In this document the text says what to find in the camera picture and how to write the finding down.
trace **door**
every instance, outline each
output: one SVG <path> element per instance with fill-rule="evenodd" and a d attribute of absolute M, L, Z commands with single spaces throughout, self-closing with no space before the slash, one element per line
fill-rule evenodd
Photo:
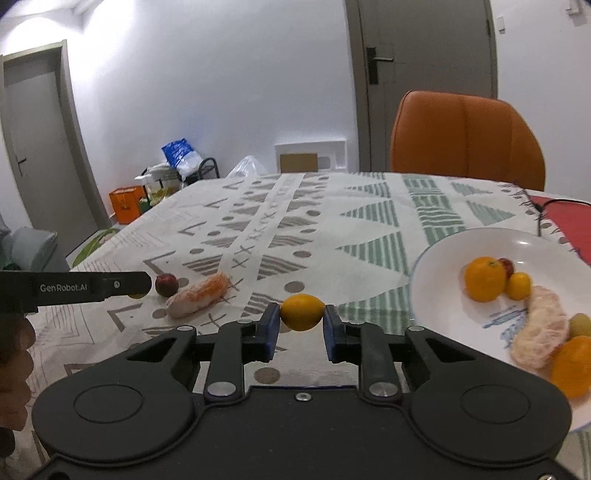
<path fill-rule="evenodd" d="M 58 233 L 71 252 L 98 230 L 74 166 L 58 91 L 60 50 L 4 63 L 5 132 L 22 201 L 33 227 Z"/>
<path fill-rule="evenodd" d="M 409 90 L 496 97 L 496 47 L 489 0 L 357 0 L 364 58 L 369 145 L 361 170 L 389 171 L 398 104 Z M 349 24 L 352 14 L 349 11 Z M 358 114 L 364 108 L 359 105 Z M 367 135 L 360 133 L 360 142 Z M 363 157 L 363 145 L 360 145 Z"/>

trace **red mat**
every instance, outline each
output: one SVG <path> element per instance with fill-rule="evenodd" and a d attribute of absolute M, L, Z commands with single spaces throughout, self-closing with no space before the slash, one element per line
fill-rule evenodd
<path fill-rule="evenodd" d="M 542 205 L 550 199 L 533 196 L 532 200 Z M 556 202 L 548 205 L 546 211 L 570 243 L 579 249 L 581 257 L 591 264 L 591 206 Z"/>

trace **red apple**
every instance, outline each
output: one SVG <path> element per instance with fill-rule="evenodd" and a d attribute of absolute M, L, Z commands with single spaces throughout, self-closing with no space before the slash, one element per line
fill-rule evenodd
<path fill-rule="evenodd" d="M 178 292 L 178 280 L 172 273 L 158 275 L 155 282 L 156 291 L 163 297 L 172 297 Z"/>
<path fill-rule="evenodd" d="M 509 280 L 511 278 L 511 275 L 513 275 L 513 273 L 515 273 L 515 265 L 508 258 L 500 258 L 499 259 L 499 262 L 505 268 L 505 273 L 507 275 L 507 280 Z"/>

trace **gray door frame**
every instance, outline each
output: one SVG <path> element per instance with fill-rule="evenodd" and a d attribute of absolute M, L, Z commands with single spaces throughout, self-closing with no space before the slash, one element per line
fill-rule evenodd
<path fill-rule="evenodd" d="M 355 82 L 355 101 L 357 110 L 357 130 L 359 137 L 359 171 L 371 171 L 371 127 L 369 121 L 368 70 L 363 40 L 363 25 L 360 4 L 366 0 L 345 0 L 345 10 L 349 26 L 353 81 Z M 498 98 L 498 65 L 496 58 L 496 35 L 490 0 L 483 0 L 488 18 L 489 38 L 491 39 L 492 97 Z"/>
<path fill-rule="evenodd" d="M 96 186 L 95 177 L 90 168 L 88 155 L 80 131 L 76 105 L 74 103 L 74 93 L 72 91 L 72 80 L 70 78 L 70 65 L 68 61 L 67 41 L 62 40 L 58 43 L 52 43 L 42 47 L 31 48 L 10 55 L 0 55 L 0 121 L 2 122 L 2 134 L 6 144 L 8 160 L 12 167 L 14 179 L 17 182 L 19 191 L 24 188 L 23 180 L 18 172 L 17 155 L 12 145 L 12 138 L 7 125 L 10 125 L 10 115 L 6 97 L 6 87 L 4 85 L 4 68 L 11 63 L 26 60 L 26 57 L 38 53 L 55 53 L 59 59 L 57 72 L 57 93 L 60 100 L 61 115 L 66 127 L 66 136 L 72 158 L 74 159 L 74 168 L 82 185 L 86 201 L 90 212 L 99 228 L 111 227 L 111 220 L 105 209 L 99 189 Z"/>

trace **wall outlet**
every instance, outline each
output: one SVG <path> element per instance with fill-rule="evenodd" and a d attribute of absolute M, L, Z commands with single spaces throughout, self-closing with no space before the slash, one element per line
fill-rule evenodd
<path fill-rule="evenodd" d="M 505 34 L 505 17 L 496 18 L 496 30 L 500 33 L 500 35 Z"/>
<path fill-rule="evenodd" d="M 310 154 L 317 156 L 318 171 L 349 171 L 346 140 L 313 141 L 275 145 L 277 167 L 281 168 L 281 156 L 285 154 Z"/>

